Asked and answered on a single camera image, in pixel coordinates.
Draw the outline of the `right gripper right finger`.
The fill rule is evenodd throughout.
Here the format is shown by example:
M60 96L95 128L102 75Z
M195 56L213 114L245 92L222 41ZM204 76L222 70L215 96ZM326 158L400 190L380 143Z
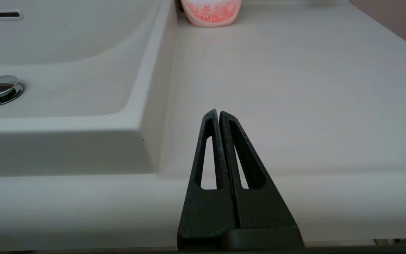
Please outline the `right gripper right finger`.
M240 121L234 115L222 111L220 130L237 226L297 227Z

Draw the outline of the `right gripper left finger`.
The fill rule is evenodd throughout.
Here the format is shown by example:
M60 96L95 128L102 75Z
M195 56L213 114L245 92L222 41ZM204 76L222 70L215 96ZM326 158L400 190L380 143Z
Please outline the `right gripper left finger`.
M236 227L233 171L216 109L202 117L177 231L179 250L220 250L222 236ZM202 188L207 140L212 141L215 189Z

